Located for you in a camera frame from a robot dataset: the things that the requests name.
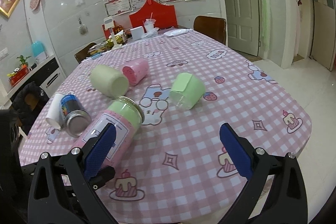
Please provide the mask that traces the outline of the white desk lamp stand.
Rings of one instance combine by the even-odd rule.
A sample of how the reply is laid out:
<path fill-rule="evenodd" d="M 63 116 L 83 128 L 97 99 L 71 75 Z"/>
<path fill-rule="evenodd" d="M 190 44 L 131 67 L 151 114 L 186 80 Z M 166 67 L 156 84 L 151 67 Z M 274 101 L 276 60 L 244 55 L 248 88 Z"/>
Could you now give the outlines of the white desk lamp stand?
<path fill-rule="evenodd" d="M 109 32 L 107 42 L 110 44 L 111 50 L 117 50 L 121 48 L 121 45 L 117 42 L 114 34 L 114 20 L 111 16 L 104 18 L 104 29 Z"/>

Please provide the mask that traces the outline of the blue white humidifier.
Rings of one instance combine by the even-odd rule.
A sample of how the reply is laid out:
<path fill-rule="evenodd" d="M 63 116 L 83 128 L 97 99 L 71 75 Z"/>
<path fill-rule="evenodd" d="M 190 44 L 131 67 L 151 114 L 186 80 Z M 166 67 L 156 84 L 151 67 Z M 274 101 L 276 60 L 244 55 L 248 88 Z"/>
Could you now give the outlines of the blue white humidifier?
<path fill-rule="evenodd" d="M 34 58 L 36 59 L 37 63 L 43 62 L 47 57 L 48 54 L 45 50 L 45 46 L 40 41 L 35 41 L 31 45 L 32 53 Z"/>

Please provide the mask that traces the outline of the white square box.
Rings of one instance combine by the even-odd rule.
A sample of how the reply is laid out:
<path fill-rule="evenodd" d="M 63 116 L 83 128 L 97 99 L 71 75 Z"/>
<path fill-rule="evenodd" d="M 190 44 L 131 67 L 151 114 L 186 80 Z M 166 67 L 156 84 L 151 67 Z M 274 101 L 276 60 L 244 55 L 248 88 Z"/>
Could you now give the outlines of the white square box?
<path fill-rule="evenodd" d="M 135 27 L 130 29 L 131 36 L 133 40 L 142 39 L 142 36 L 145 34 L 143 26 Z"/>

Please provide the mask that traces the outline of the plastic drink cup with straw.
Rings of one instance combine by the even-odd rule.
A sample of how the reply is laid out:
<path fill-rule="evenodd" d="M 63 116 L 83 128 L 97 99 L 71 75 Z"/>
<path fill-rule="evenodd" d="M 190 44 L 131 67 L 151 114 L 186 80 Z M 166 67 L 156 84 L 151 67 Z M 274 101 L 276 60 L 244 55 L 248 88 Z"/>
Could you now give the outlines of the plastic drink cup with straw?
<path fill-rule="evenodd" d="M 143 26 L 145 28 L 146 32 L 150 32 L 151 30 L 154 29 L 156 20 L 153 18 L 153 14 L 150 15 L 150 18 L 145 19 L 143 22 Z"/>

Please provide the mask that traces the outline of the pink cup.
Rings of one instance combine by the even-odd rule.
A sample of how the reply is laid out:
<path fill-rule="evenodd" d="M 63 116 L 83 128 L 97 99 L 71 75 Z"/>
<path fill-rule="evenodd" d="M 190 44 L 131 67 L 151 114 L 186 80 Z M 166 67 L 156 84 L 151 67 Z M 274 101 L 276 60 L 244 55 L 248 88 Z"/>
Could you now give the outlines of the pink cup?
<path fill-rule="evenodd" d="M 135 86 L 149 73 L 149 63 L 147 59 L 133 59 L 127 61 L 122 66 L 121 71 L 128 79 L 129 84 Z"/>

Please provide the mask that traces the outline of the brown wooden chair right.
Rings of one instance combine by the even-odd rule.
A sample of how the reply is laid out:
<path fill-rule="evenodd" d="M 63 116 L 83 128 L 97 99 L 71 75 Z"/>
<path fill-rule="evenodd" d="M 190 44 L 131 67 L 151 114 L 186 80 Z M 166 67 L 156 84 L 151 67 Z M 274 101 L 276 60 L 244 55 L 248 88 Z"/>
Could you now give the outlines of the brown wooden chair right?
<path fill-rule="evenodd" d="M 226 20 L 211 16 L 197 16 L 193 29 L 222 44 L 226 43 Z"/>

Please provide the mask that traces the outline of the pink checkered tablecloth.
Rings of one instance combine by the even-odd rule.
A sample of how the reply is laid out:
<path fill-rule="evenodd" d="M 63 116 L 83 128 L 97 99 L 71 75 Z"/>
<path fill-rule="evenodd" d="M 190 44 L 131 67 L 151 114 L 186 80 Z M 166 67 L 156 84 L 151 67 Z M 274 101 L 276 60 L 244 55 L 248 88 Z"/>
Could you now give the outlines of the pink checkered tablecloth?
<path fill-rule="evenodd" d="M 90 81 L 99 64 L 121 71 L 133 59 L 147 59 L 149 73 L 124 95 L 145 119 L 124 153 L 115 176 L 96 193 L 117 222 L 176 223 L 230 209 L 247 179 L 224 148 L 219 130 L 228 123 L 254 148 L 270 155 L 294 155 L 308 141 L 311 120 L 270 76 L 221 43 L 196 31 L 153 38 L 104 53 L 78 65 L 57 92 L 74 94 L 91 116 L 106 110 L 107 97 Z M 175 106 L 170 89 L 179 73 L 202 80 L 206 92 L 190 110 Z M 43 110 L 19 155 L 22 166 L 37 164 L 44 152 L 63 156 L 78 138 L 63 125 L 53 130 Z M 269 176 L 251 216 L 268 196 Z"/>

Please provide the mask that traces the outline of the light green plastic cup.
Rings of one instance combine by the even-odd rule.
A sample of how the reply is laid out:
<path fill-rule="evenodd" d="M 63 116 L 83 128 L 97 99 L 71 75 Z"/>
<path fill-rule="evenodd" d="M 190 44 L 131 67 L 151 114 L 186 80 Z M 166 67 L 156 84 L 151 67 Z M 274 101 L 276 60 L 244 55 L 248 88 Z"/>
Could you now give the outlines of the light green plastic cup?
<path fill-rule="evenodd" d="M 177 75 L 170 89 L 171 102 L 180 109 L 190 110 L 206 92 L 205 84 L 191 73 L 183 72 Z"/>

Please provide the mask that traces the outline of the black jacket on chair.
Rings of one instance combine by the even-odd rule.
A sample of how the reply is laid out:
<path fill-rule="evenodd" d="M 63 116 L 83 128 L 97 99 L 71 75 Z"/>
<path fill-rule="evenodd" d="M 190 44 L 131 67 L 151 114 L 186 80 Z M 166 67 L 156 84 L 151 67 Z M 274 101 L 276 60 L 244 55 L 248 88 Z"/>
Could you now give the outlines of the black jacket on chair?
<path fill-rule="evenodd" d="M 36 83 L 30 82 L 15 96 L 11 106 L 17 112 L 20 127 L 28 135 L 35 120 L 49 101 L 48 95 Z"/>

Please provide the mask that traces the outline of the white black cabinet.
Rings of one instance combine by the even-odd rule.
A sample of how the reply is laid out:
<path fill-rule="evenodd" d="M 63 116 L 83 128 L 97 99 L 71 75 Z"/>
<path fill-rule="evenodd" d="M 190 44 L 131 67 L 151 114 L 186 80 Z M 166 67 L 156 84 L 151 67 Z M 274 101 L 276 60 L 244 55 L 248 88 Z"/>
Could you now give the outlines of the white black cabinet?
<path fill-rule="evenodd" d="M 55 56 L 50 56 L 43 60 L 23 77 L 8 93 L 7 98 L 13 101 L 18 92 L 21 91 L 27 84 L 34 82 L 40 87 L 49 98 L 57 91 L 58 87 L 65 80 L 63 71 Z"/>

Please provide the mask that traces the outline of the white paper cup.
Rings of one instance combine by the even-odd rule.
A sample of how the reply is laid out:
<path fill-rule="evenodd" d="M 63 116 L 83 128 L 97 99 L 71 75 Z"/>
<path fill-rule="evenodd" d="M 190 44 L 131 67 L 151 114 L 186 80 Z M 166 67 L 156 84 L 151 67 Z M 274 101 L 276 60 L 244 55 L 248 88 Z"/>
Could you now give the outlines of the white paper cup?
<path fill-rule="evenodd" d="M 61 99 L 65 94 L 56 92 L 52 98 L 51 104 L 49 106 L 48 113 L 46 115 L 46 122 L 54 129 L 61 129 L 63 126 L 63 117 L 61 112 Z"/>

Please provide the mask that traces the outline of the hanging round wall brush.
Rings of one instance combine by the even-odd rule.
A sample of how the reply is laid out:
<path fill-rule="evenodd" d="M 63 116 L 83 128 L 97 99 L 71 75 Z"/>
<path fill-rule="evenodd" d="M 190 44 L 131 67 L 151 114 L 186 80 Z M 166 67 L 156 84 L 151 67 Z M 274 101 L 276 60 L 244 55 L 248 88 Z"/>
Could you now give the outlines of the hanging round wall brush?
<path fill-rule="evenodd" d="M 82 24 L 81 18 L 79 18 L 78 21 L 79 21 L 79 33 L 80 35 L 85 35 L 88 32 L 88 28 L 85 24 Z"/>

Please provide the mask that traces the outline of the clear jar pink green label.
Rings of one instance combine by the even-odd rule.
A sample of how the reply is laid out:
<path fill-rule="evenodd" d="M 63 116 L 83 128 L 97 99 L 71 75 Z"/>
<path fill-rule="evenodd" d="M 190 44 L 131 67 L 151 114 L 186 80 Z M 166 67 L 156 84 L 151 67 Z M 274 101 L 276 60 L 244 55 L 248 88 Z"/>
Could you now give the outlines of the clear jar pink green label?
<path fill-rule="evenodd" d="M 130 98 L 118 96 L 106 110 L 97 115 L 73 147 L 83 148 L 89 139 L 102 135 L 102 144 L 96 152 L 106 156 L 103 167 L 116 168 L 144 119 L 138 104 Z"/>

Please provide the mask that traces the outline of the brown wooden chair left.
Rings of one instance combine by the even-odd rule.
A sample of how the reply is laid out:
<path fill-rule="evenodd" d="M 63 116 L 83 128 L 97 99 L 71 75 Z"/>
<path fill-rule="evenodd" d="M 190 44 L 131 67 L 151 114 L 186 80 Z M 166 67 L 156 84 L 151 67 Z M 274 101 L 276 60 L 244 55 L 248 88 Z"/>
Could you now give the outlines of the brown wooden chair left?
<path fill-rule="evenodd" d="M 82 50 L 78 51 L 75 53 L 74 57 L 76 61 L 80 64 L 84 59 L 87 57 L 90 57 L 90 54 L 88 53 L 89 49 L 95 46 L 96 43 L 91 42 L 87 46 L 85 46 Z"/>

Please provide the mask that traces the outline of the blue metal can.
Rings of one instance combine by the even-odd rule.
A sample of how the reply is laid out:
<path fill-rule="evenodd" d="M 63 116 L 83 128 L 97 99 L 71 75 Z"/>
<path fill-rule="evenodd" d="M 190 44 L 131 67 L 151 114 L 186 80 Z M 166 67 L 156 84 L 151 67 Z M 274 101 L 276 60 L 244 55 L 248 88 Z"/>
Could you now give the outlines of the blue metal can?
<path fill-rule="evenodd" d="M 66 132 L 78 138 L 91 124 L 92 118 L 74 94 L 67 94 L 60 100 L 60 110 Z"/>

